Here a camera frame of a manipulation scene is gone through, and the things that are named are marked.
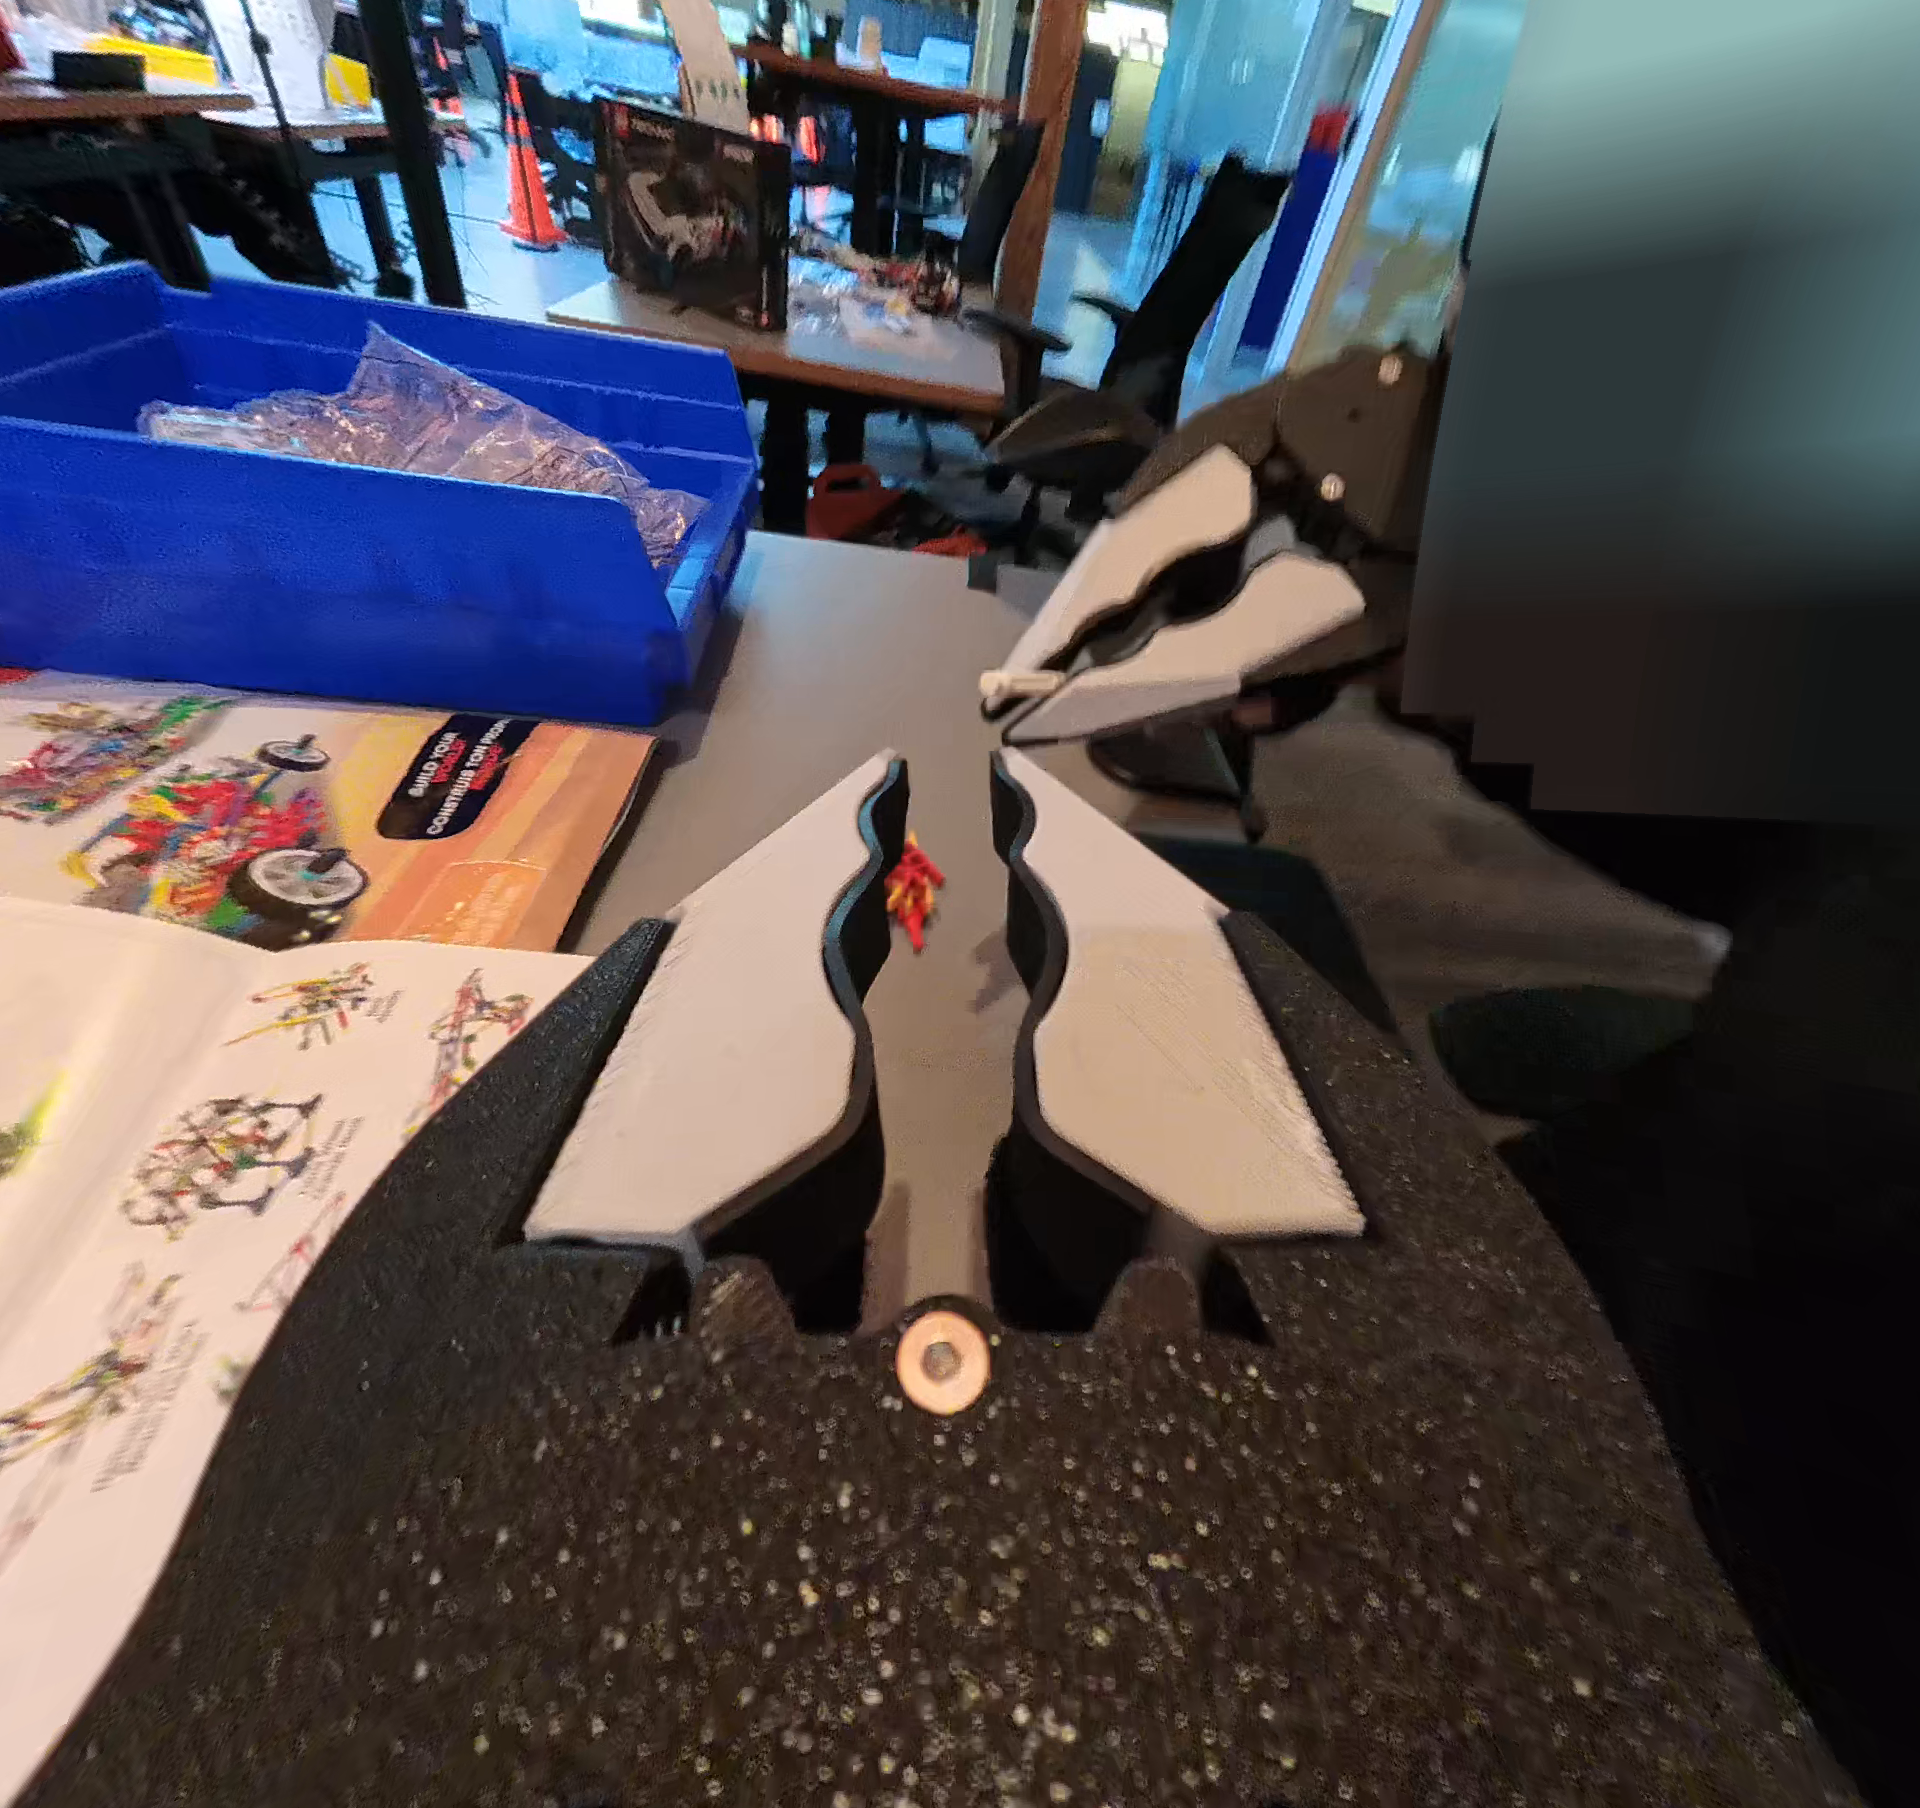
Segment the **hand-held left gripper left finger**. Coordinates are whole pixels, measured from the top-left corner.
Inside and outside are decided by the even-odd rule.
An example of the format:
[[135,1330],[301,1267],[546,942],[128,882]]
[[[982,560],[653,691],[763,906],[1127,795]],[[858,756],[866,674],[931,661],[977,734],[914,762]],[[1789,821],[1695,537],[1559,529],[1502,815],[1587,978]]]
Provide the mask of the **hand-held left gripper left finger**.
[[532,1242],[711,1245],[876,1111],[866,996],[908,767],[878,750],[663,918],[525,1219]]

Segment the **red bag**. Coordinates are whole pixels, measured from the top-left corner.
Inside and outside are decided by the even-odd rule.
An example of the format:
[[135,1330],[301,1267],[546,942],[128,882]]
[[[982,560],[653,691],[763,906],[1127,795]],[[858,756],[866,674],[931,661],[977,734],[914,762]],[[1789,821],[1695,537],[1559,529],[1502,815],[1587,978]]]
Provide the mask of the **red bag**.
[[971,557],[989,538],[917,485],[892,485],[876,468],[833,462],[812,475],[804,537],[823,545],[868,545]]

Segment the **black metal pole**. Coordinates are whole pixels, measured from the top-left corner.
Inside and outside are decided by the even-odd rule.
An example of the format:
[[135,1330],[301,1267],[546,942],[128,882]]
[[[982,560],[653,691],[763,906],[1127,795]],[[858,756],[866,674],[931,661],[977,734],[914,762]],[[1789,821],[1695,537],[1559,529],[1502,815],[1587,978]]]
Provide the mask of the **black metal pole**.
[[372,85],[394,142],[395,177],[415,237],[424,298],[439,309],[468,309],[455,232],[441,191],[434,122],[415,69],[407,0],[355,0]]

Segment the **orange traffic cone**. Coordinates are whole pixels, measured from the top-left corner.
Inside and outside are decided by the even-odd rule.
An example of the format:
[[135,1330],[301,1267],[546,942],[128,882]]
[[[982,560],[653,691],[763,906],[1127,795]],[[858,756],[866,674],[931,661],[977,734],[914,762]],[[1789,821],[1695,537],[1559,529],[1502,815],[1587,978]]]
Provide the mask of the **orange traffic cone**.
[[565,237],[550,207],[515,69],[508,71],[508,82],[501,88],[499,131],[509,177],[508,212],[499,221],[499,232],[515,241],[517,250],[557,252],[565,248]]

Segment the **white printed board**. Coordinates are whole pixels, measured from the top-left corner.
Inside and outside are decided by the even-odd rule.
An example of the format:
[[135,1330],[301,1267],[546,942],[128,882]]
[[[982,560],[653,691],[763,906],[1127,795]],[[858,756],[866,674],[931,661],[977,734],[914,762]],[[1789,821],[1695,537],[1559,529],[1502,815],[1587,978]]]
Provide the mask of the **white printed board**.
[[755,139],[747,82],[711,0],[657,0],[680,62],[683,115]]

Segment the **wooden post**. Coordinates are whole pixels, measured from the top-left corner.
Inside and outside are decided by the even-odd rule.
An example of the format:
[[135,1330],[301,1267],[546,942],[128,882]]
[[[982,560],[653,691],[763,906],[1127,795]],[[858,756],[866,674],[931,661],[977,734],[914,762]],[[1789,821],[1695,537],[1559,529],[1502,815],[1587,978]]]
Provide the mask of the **wooden post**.
[[1056,199],[1077,63],[1087,41],[1089,0],[1036,0],[1020,91],[1020,119],[1040,124],[1034,172],[1000,244],[995,301],[1000,310],[1030,322],[1043,274],[1043,252]]

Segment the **wooden work table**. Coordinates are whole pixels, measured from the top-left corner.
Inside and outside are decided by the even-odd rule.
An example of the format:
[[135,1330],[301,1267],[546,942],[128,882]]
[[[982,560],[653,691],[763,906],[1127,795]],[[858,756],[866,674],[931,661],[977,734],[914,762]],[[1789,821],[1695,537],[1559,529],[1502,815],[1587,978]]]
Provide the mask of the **wooden work table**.
[[755,331],[715,313],[677,309],[622,280],[599,280],[542,313],[552,326],[623,331],[711,347],[732,365],[747,402],[765,404],[760,432],[760,525],[801,535],[808,523],[808,419],[828,418],[828,440],[860,458],[854,423],[870,411],[925,411],[966,424],[1007,418],[1000,347],[958,322],[925,322],[905,337],[874,325],[848,331],[812,325]]

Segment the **black printed toy box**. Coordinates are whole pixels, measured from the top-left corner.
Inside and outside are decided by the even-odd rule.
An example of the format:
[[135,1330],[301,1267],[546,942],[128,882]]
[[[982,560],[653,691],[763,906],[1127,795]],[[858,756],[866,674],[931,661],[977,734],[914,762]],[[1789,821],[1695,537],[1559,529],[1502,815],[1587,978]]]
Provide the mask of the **black printed toy box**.
[[785,331],[792,151],[599,99],[594,177],[607,268],[677,313]]

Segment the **blue plastic bin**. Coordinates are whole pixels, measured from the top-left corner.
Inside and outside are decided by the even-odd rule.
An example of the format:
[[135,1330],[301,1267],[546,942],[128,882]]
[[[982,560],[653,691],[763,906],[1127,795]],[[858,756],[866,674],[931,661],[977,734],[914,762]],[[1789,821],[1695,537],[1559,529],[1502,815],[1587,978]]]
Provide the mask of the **blue plastic bin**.
[[[341,390],[372,330],[703,501],[659,570],[606,497],[331,468],[137,432],[156,402]],[[141,264],[3,294],[3,661],[647,728],[695,681],[756,507],[732,365]]]

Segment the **white building instruction booklet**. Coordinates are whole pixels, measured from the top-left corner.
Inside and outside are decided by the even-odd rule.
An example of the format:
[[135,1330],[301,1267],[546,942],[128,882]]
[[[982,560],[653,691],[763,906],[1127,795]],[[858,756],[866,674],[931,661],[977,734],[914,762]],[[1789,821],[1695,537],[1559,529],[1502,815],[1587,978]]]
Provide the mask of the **white building instruction booklet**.
[[586,959],[3,908],[3,1781],[156,1585],[350,1210]]

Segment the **black office chair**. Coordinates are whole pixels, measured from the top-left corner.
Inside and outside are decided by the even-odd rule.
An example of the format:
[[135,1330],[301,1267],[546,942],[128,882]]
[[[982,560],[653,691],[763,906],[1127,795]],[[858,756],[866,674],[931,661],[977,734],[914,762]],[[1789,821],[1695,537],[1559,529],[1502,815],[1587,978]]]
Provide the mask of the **black office chair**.
[[1008,419],[989,440],[989,485],[1027,485],[1014,523],[981,525],[993,554],[1027,557],[1036,546],[1074,552],[1068,525],[1047,525],[1047,491],[1064,495],[1064,520],[1091,525],[1148,455],[1177,424],[1186,355],[1254,244],[1274,223],[1291,171],[1249,167],[1229,155],[1202,188],[1196,215],[1156,274],[1143,302],[1077,293],[1076,302],[1112,322],[1112,347],[1089,387],[1043,377],[1043,355],[1064,341],[1000,309],[966,309],[962,319],[1008,355]]

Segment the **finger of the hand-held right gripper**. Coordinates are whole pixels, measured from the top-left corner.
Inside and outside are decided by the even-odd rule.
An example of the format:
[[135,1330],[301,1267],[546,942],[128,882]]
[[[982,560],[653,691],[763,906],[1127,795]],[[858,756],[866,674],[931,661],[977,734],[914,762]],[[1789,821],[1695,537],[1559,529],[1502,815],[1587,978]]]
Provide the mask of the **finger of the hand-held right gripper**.
[[1212,613],[1160,623],[1120,655],[1070,670],[1036,710],[1012,718],[1000,738],[1008,747],[1091,742],[1226,710],[1254,678],[1363,610],[1347,568],[1277,552]]
[[1101,621],[1133,613],[1180,562],[1238,546],[1250,535],[1254,501],[1250,468],[1213,446],[1093,525],[1027,623],[1027,673],[1062,673]]

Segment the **clear plastic bag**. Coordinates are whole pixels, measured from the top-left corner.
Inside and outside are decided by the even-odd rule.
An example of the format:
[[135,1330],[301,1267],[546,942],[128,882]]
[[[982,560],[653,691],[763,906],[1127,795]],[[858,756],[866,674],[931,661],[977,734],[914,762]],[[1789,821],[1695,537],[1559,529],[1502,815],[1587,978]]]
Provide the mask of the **clear plastic bag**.
[[147,404],[135,430],[173,446],[264,452],[341,468],[617,499],[659,570],[708,501],[659,485],[594,436],[372,326],[337,394],[273,390],[228,410]]

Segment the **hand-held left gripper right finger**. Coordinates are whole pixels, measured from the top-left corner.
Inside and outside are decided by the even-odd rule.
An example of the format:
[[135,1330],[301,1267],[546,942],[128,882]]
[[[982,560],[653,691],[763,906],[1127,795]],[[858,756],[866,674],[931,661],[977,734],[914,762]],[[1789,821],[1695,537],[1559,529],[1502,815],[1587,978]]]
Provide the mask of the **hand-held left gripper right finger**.
[[990,759],[1036,1145],[1201,1242],[1356,1239],[1363,1206],[1229,941],[1229,912],[1038,762]]

